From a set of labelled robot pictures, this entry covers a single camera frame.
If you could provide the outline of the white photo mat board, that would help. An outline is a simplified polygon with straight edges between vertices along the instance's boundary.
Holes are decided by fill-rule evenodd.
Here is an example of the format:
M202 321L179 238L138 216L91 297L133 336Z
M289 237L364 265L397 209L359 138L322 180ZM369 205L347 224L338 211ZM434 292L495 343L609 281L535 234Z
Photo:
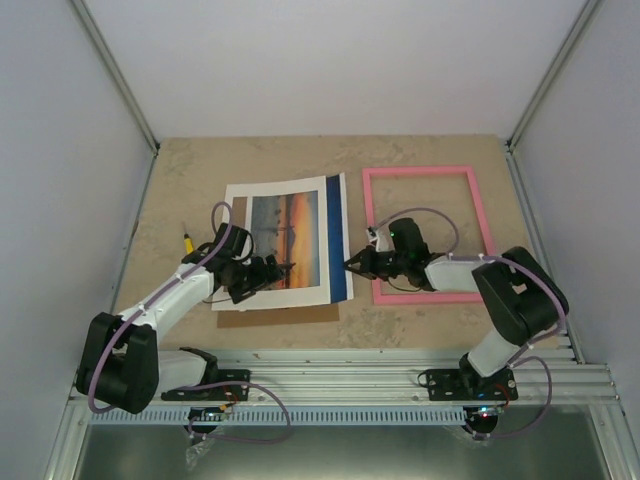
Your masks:
M250 232L242 256L275 257L283 278L238 304L223 287L213 311L249 311L326 305L331 300L327 186L323 176L229 184L223 219Z

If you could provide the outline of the sunset photo print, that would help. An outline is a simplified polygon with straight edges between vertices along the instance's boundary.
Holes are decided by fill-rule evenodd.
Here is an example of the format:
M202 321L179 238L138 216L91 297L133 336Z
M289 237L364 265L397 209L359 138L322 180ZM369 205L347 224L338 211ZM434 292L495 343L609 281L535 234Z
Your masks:
M324 306L354 298L346 175L236 185L246 199L245 227L256 253L272 255L283 278L250 303L253 309Z

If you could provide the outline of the yellow handled screwdriver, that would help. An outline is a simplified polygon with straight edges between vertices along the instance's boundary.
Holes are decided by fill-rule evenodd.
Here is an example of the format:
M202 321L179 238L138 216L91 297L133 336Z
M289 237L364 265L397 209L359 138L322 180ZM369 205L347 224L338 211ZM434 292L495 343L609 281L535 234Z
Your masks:
M185 251L187 254L191 254L195 250L193 240L190 234L188 233L188 230L185 224L182 224L182 229L183 229L183 242L185 246Z

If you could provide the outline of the pink picture frame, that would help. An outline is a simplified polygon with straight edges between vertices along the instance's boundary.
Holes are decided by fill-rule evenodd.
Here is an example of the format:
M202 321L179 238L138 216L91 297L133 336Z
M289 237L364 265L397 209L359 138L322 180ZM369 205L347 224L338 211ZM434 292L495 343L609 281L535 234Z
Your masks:
M489 228L488 219L485 213L479 185L474 169L469 165L461 166L403 166L403 167L367 167L362 170L362 182L364 193L364 208L368 225L376 223L374 215L372 179L374 177L390 176L446 176L463 175L466 177L471 198L475 209L475 215L481 232L485 254L496 253L494 241ZM436 292L436 293L400 293L384 294L382 283L375 280L372 283L373 303L376 306L397 306L397 305L435 305L435 304L461 304L479 303L482 298L479 293L465 292Z

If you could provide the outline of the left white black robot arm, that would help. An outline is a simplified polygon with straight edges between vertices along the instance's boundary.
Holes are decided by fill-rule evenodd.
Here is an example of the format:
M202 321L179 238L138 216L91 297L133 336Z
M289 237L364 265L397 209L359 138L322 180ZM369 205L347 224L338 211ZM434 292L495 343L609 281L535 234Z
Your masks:
M255 255L246 229L221 224L213 241L188 252L173 275L145 299L91 320L76 390L86 395L95 413L118 408L137 414L162 395L190 392L197 399L210 398L225 380L217 358L192 347L161 352L160 341L217 291L237 305L284 280L290 268L272 254Z

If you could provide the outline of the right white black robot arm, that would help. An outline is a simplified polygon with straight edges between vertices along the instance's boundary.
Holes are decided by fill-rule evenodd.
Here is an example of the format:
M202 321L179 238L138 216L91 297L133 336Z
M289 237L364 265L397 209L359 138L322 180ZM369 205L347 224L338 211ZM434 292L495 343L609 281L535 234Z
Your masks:
M392 221L388 230L390 244L370 227L369 244L343 266L386 283L402 276L416 291L480 295L492 329L459 361L456 380L467 397L481 399L505 387L504 377L517 359L564 328L569 303L526 248L516 246L497 256L456 256L431 251L411 218Z

